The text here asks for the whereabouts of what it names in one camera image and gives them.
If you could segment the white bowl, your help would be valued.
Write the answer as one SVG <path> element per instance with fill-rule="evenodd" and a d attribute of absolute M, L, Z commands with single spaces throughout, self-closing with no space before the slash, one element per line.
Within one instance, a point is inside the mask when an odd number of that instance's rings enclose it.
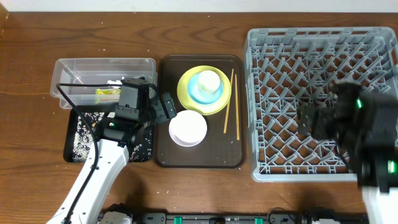
<path fill-rule="evenodd" d="M 200 113 L 183 110 L 171 119 L 169 134 L 179 146 L 193 147 L 204 140 L 207 134 L 207 123 Z"/>

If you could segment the green snack wrapper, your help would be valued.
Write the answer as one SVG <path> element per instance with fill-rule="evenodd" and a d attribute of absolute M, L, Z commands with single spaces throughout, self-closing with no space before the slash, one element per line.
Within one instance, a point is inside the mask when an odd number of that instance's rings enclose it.
<path fill-rule="evenodd" d="M 119 88 L 112 88 L 106 90 L 96 89 L 95 104 L 118 101 L 120 94 L 121 90 Z"/>

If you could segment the white tissue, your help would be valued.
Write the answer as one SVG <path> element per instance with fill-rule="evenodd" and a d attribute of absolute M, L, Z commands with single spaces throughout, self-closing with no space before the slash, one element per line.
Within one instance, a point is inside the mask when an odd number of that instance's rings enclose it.
<path fill-rule="evenodd" d="M 109 84 L 111 86 L 121 86 L 122 81 L 121 80 L 108 80 L 107 84 Z"/>

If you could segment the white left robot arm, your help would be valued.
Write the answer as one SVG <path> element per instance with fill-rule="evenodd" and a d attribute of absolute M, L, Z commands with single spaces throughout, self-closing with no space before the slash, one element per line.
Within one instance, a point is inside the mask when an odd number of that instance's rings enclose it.
<path fill-rule="evenodd" d="M 126 166 L 146 127 L 176 117 L 169 93 L 153 98 L 147 121 L 127 117 L 129 107 L 114 105 L 113 117 L 106 111 L 91 131 L 93 144 L 68 196 L 49 223 L 97 223 L 101 208 L 116 177 Z"/>

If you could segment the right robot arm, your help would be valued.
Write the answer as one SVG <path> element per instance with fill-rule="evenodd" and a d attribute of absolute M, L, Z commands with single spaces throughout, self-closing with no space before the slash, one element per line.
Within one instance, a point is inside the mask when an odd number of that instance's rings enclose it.
<path fill-rule="evenodd" d="M 332 107 L 302 104 L 298 133 L 333 140 L 334 151 L 356 174 L 370 223 L 397 223 L 397 98 L 335 80 Z"/>

